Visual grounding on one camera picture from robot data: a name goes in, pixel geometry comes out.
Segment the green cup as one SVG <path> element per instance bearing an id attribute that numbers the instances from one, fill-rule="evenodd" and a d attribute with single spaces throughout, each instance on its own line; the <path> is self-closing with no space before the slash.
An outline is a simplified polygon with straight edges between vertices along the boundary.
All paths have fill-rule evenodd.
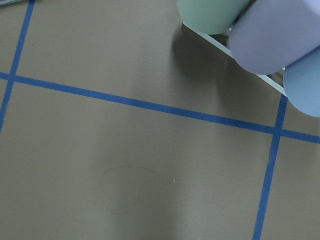
<path id="1" fill-rule="evenodd" d="M 248 5 L 248 0 L 177 1 L 183 24 L 207 35 L 220 34 L 228 30 Z"/>

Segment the purple cup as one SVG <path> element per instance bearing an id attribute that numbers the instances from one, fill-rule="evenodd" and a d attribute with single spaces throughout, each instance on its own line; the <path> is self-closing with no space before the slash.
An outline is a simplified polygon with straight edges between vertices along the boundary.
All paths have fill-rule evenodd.
<path id="1" fill-rule="evenodd" d="M 235 61 L 257 75 L 273 74 L 319 44 L 318 0 L 257 0 L 229 36 Z"/>

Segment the blue cup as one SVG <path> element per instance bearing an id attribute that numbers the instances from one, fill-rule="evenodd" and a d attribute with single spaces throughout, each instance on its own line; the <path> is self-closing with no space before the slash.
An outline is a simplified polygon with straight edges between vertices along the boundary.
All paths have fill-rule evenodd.
<path id="1" fill-rule="evenodd" d="M 295 108 L 312 117 L 320 116 L 320 48 L 287 66 L 283 88 Z"/>

